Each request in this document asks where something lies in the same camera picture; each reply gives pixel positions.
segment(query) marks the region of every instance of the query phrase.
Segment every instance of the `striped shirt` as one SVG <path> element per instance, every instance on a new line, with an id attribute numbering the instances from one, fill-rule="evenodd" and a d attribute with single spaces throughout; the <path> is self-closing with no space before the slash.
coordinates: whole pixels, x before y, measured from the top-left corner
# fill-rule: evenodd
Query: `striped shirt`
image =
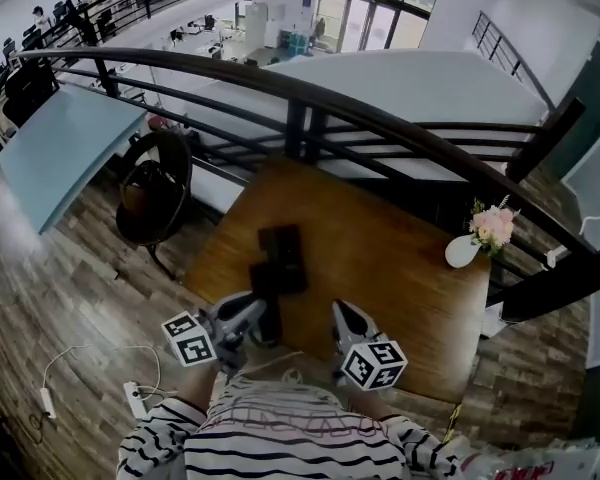
<path id="1" fill-rule="evenodd" d="M 118 480 L 140 477 L 463 478 L 404 416 L 374 421 L 320 388 L 241 377 L 208 414 L 178 398 L 155 406 L 120 445 Z"/>

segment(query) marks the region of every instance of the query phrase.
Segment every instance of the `white vase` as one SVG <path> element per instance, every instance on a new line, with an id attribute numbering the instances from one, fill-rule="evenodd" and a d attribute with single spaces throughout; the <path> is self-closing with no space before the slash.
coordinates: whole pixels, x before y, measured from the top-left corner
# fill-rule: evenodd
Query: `white vase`
<path id="1" fill-rule="evenodd" d="M 478 254 L 480 245 L 471 243 L 472 237 L 473 235 L 459 236 L 447 245 L 444 257 L 453 268 L 466 267 Z"/>

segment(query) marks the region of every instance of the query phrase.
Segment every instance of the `green door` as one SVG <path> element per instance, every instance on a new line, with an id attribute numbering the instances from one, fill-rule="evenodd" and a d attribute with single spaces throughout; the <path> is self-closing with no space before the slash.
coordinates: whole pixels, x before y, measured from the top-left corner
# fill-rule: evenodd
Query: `green door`
<path id="1" fill-rule="evenodd" d="M 547 167 L 558 178 L 563 178 L 600 137 L 600 40 L 565 98 L 580 98 L 586 110 L 546 159 Z"/>

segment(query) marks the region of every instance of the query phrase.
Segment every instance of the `chair leg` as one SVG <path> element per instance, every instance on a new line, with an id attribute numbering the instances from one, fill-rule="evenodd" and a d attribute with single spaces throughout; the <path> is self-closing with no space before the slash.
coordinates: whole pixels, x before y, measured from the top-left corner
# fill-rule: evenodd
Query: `chair leg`
<path id="1" fill-rule="evenodd" d="M 151 256 L 151 258 L 153 259 L 153 261 L 156 263 L 156 265 L 158 265 L 160 267 L 160 269 L 169 276 L 169 279 L 171 279 L 172 281 L 175 281 L 176 276 L 174 276 L 171 271 L 164 266 L 164 264 L 158 259 L 158 256 L 156 256 L 156 248 L 158 246 L 157 245 L 148 245 L 147 246 L 147 250 L 149 251 L 149 255 Z"/>

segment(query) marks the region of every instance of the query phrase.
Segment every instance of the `brown wooden tabletop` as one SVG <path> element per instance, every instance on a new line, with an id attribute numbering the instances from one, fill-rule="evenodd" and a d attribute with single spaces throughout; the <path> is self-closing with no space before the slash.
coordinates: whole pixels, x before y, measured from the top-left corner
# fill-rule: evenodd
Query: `brown wooden tabletop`
<path id="1" fill-rule="evenodd" d="M 249 290 L 249 266 L 266 260 L 258 230 L 286 224 L 300 227 L 309 288 L 280 298 L 284 343 L 331 359 L 331 302 L 350 301 L 406 354 L 396 387 L 460 402 L 480 336 L 488 258 L 453 269 L 444 258 L 447 233 L 327 173 L 275 158 L 222 219 L 185 286 L 211 303 Z"/>

